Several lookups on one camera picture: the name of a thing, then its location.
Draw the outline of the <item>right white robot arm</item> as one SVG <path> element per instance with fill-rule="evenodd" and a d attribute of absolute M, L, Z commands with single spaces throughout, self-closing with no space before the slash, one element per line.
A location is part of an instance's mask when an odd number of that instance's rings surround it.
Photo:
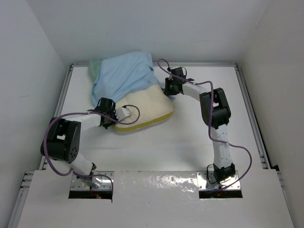
<path fill-rule="evenodd" d="M 228 143 L 228 123 L 231 110 L 222 88 L 208 91 L 202 84 L 187 79 L 183 67 L 165 70 L 170 76 L 165 79 L 164 94 L 167 96 L 183 94 L 199 101 L 203 122 L 208 127 L 209 138 L 213 143 L 213 176 L 219 184 L 235 174 L 235 165 L 230 155 Z"/>

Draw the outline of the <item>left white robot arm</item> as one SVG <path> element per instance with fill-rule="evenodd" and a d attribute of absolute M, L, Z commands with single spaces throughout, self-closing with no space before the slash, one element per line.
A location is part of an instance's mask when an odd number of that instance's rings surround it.
<path fill-rule="evenodd" d="M 101 98 L 95 109 L 52 118 L 40 152 L 57 175 L 68 176 L 73 173 L 83 181 L 93 183 L 96 165 L 80 152 L 81 133 L 99 126 L 107 128 L 117 121 L 115 102 Z"/>

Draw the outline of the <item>cream pillow with yellow edge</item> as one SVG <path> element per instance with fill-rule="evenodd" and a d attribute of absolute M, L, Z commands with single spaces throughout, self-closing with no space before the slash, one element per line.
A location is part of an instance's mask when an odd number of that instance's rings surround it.
<path fill-rule="evenodd" d="M 130 116 L 123 120 L 124 125 L 116 123 L 119 132 L 130 132 L 157 124 L 170 118 L 174 112 L 173 102 L 163 93 L 159 85 L 152 85 L 145 90 L 129 93 L 116 103 L 117 107 L 127 105 Z"/>

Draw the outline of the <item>green and blue pillowcase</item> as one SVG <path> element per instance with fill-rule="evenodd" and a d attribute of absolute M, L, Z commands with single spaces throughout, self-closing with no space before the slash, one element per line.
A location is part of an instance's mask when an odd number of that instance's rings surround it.
<path fill-rule="evenodd" d="M 120 101 L 130 93 L 151 86 L 164 86 L 154 74 L 152 55 L 135 51 L 111 58 L 89 61 L 88 72 L 93 81 L 91 101 L 97 106 L 101 98 Z"/>

